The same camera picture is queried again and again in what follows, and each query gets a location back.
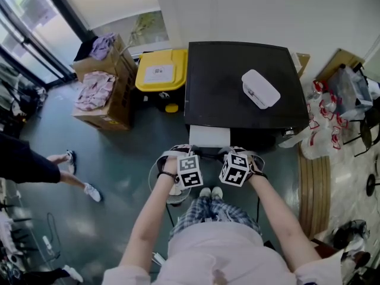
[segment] trash can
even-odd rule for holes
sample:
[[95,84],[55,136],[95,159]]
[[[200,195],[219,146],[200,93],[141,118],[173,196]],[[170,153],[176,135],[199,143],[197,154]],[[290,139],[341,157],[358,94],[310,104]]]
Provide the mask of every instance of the trash can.
[[136,88],[145,92],[159,110],[183,110],[188,50],[143,53],[137,71]]

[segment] sneaker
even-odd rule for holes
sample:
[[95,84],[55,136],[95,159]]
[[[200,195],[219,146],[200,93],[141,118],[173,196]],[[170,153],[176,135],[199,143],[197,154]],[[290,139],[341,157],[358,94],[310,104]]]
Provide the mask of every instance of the sneaker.
[[75,281],[83,283],[82,276],[74,268],[65,265],[64,268],[62,268],[62,270],[66,271],[70,275],[70,277],[73,278]]
[[77,155],[72,150],[67,150],[66,155],[69,157],[69,160],[68,160],[69,172],[74,175],[75,172],[77,171],[77,165],[75,164],[77,161]]
[[211,197],[220,197],[223,198],[223,191],[220,187],[214,187],[213,191],[211,192]]
[[210,188],[203,188],[201,190],[201,193],[199,193],[199,197],[210,197],[211,196],[211,189]]
[[102,200],[102,196],[100,195],[97,189],[95,189],[89,183],[84,183],[84,185],[85,185],[84,193],[91,196],[95,202],[100,202]]

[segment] blue plaid shorts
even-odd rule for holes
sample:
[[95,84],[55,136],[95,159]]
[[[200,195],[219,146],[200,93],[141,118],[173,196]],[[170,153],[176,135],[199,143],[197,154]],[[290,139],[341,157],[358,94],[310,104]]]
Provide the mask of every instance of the blue plaid shorts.
[[226,204],[220,197],[199,197],[191,203],[169,235],[169,240],[187,227],[205,221],[234,221],[247,225],[261,235],[259,225],[241,208]]

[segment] yellow bin lid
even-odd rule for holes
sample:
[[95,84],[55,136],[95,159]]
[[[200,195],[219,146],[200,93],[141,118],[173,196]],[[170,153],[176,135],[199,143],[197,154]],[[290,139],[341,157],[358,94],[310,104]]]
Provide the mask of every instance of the yellow bin lid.
[[188,50],[161,50],[140,56],[136,87],[143,92],[173,91],[186,82]]

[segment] white lid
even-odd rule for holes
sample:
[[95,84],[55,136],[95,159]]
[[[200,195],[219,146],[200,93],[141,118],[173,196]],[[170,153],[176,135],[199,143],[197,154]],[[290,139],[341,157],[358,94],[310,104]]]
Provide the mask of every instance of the white lid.
[[245,89],[250,89],[254,93],[264,106],[271,107],[280,99],[280,93],[254,69],[250,69],[242,76],[243,90],[247,94]]

